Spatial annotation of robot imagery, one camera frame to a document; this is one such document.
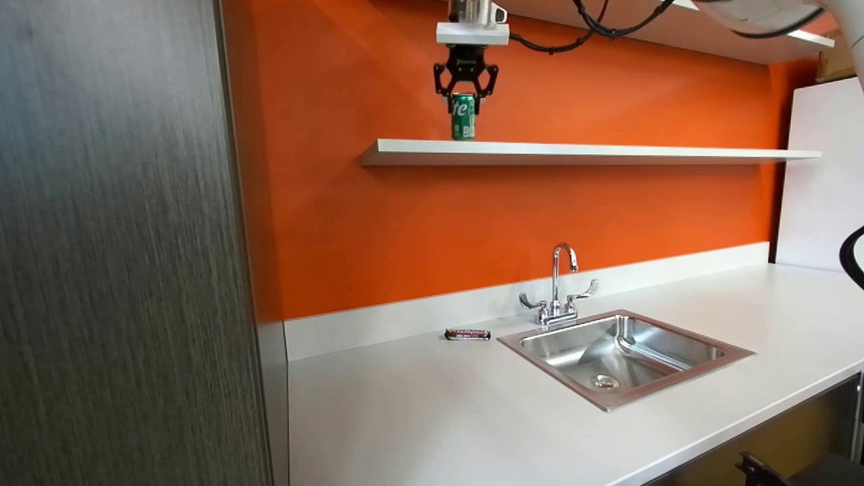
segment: sink basin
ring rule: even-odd
[[[751,355],[632,310],[599,313],[573,326],[499,340],[603,410]]]

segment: white countertop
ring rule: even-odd
[[[864,370],[864,291],[842,274],[758,266],[581,302],[582,316],[615,307],[755,355],[611,413],[497,340],[300,359],[294,486],[643,484]]]

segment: faucet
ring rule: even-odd
[[[589,301],[596,290],[596,280],[592,280],[587,295],[566,295],[561,301],[561,278],[560,278],[561,257],[565,257],[565,266],[569,274],[578,271],[578,257],[576,257],[573,245],[557,243],[551,249],[551,301],[531,302],[523,291],[519,295],[522,307],[527,307],[531,313],[528,322],[534,322],[546,329],[576,325],[578,322],[576,301]]]

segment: orange wall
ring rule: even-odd
[[[431,93],[443,12],[248,0],[254,43],[233,79],[252,118],[241,156],[260,322],[541,278],[557,240],[607,268],[770,239],[774,164],[361,167],[375,139],[447,139]],[[522,19],[514,29],[573,35]],[[786,71],[634,40],[487,60],[503,77],[484,141],[777,145],[786,124]]]

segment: gray cabinet panel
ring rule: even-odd
[[[0,484],[272,484],[214,0],[0,46]]]

